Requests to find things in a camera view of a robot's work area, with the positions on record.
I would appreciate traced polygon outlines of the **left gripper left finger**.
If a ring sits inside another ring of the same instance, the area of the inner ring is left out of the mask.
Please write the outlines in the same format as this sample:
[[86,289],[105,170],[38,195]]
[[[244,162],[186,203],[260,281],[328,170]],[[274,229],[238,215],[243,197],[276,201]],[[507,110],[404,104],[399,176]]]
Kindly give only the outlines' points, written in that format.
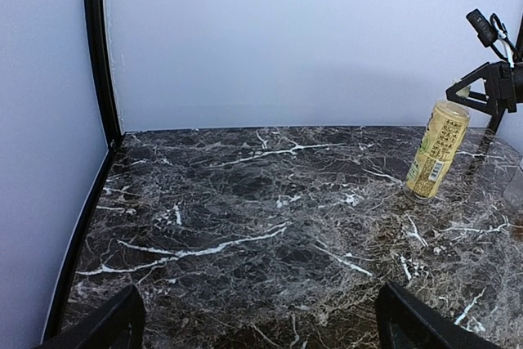
[[129,284],[75,326],[36,348],[142,348],[145,318],[142,297]]

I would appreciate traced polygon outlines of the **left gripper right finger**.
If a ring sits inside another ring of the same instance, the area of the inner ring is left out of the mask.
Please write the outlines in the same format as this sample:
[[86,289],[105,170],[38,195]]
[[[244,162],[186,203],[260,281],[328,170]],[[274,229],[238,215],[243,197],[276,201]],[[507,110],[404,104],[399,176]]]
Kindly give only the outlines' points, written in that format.
[[453,324],[393,281],[380,288],[375,313],[382,348],[498,347]]

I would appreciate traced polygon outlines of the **yellow tea bottle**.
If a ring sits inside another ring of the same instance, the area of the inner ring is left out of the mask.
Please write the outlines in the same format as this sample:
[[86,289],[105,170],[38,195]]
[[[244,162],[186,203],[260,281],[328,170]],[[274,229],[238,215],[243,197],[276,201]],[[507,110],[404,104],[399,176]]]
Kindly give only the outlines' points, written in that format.
[[436,197],[463,142],[470,117],[462,105],[446,99],[436,101],[403,184],[409,198],[426,204]]

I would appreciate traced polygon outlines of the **left black frame post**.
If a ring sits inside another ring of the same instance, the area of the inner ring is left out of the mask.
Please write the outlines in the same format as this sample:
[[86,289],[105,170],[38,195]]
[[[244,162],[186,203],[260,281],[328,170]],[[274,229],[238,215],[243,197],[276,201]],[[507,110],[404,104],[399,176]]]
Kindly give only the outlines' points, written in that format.
[[119,125],[110,71],[110,57],[105,31],[103,0],[83,0],[88,48],[96,98],[109,150],[116,150],[123,138]]

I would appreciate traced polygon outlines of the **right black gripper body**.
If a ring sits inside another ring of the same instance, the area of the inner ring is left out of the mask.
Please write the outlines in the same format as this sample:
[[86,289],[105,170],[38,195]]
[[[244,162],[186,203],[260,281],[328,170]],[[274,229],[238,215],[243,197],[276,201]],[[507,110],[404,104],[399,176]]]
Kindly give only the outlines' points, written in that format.
[[516,112],[516,106],[522,103],[522,63],[517,62],[513,67],[502,61],[489,64],[485,92],[494,102],[495,114],[504,110]]

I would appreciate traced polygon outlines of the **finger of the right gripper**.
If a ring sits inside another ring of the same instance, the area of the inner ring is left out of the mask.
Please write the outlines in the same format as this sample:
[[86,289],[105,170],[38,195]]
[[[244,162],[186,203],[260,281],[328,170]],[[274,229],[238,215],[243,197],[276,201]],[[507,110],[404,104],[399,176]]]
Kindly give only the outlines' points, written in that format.
[[459,89],[450,87],[445,91],[445,95],[448,101],[480,111],[484,114],[491,114],[489,97],[484,93],[473,92],[470,87],[462,87]]
[[489,74],[490,63],[486,62],[474,69],[465,76],[457,79],[446,89],[447,98],[468,98],[472,89],[472,84],[480,79],[486,80]]

